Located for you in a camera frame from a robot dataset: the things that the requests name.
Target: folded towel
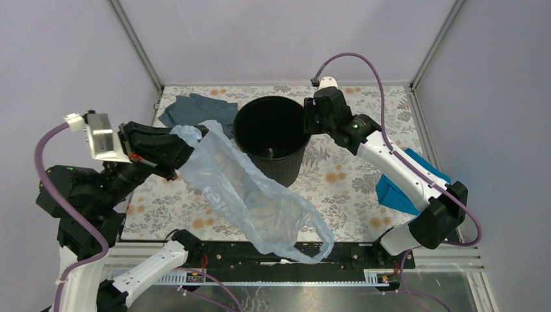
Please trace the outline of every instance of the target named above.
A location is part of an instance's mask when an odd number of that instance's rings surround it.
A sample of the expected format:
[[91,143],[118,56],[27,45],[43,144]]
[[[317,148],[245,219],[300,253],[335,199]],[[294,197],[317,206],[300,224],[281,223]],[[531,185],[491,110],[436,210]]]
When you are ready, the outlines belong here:
[[198,125],[207,120],[216,120],[222,124],[224,134],[231,139],[236,114],[237,103],[191,93],[189,96],[176,96],[176,102],[164,110],[159,120],[167,127]]
[[[413,151],[411,148],[408,148],[405,153],[413,158],[413,160],[416,161],[418,164],[423,166],[423,168],[428,170],[431,174],[434,174],[435,176],[446,180],[448,183],[451,183],[451,180],[447,175],[432,167],[432,165],[428,161],[415,153],[415,151]],[[415,208],[413,203],[400,190],[400,188],[398,188],[398,186],[396,186],[384,174],[381,176],[379,183],[377,183],[377,187],[375,188],[375,190],[377,191],[377,197],[381,205],[405,213],[411,213],[412,215],[419,215],[419,210]]]

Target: floral pattern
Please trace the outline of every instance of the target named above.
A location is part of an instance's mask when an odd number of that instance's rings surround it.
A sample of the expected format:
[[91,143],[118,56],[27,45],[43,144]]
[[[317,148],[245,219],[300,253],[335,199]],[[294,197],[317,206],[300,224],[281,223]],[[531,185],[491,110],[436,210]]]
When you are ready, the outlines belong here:
[[[380,94],[375,86],[341,88],[356,114],[380,122]],[[385,86],[387,132],[405,149],[421,152],[415,123],[403,86]],[[176,96],[198,93],[242,107],[262,96],[285,96],[298,103],[312,96],[308,86],[167,86],[157,116]],[[155,120],[154,126],[164,127]],[[379,205],[375,186],[381,172],[335,145],[328,135],[312,136],[304,153],[300,174],[290,189],[307,198],[322,213],[336,241],[373,241],[391,226],[412,218]],[[127,207],[122,239],[162,240],[173,229],[188,229],[203,240],[244,241],[238,228],[213,213],[206,197],[179,177],[167,181],[151,176],[139,186]],[[319,241],[314,229],[303,228],[299,241]]]

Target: white wall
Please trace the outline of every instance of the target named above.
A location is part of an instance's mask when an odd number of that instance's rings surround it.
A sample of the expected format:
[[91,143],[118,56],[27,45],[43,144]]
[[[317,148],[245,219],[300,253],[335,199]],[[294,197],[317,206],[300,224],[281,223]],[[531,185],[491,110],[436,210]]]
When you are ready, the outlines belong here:
[[[454,0],[123,0],[165,84],[308,83],[340,52],[358,52],[385,82],[413,78]],[[373,82],[360,60],[327,67]]]
[[[146,122],[153,85],[107,1],[0,1],[0,310],[51,305],[57,221],[35,203],[32,153],[63,115],[97,109]],[[95,166],[83,133],[62,133],[46,165]]]
[[418,89],[442,166],[483,224],[501,312],[551,305],[549,16],[549,0],[467,1]]

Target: white plastic bag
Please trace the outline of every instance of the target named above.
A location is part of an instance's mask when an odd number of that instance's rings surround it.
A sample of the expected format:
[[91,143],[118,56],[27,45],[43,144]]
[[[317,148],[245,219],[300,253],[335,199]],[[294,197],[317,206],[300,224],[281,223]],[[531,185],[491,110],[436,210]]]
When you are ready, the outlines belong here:
[[[327,257],[334,235],[314,205],[266,177],[245,153],[232,148],[218,122],[202,125],[209,128],[205,138],[187,125],[170,131],[195,148],[180,168],[186,183],[202,190],[213,210],[240,228],[261,254],[273,252],[309,264]],[[314,227],[323,242],[314,257],[294,247],[304,226]]]

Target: black bin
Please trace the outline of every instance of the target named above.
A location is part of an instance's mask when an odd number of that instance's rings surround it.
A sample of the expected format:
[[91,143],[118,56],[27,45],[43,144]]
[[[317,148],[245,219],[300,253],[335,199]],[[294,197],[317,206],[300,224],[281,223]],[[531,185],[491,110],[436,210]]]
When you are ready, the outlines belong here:
[[237,146],[266,177],[293,184],[310,135],[304,133],[304,108],[281,96],[266,96],[243,106],[233,122]]

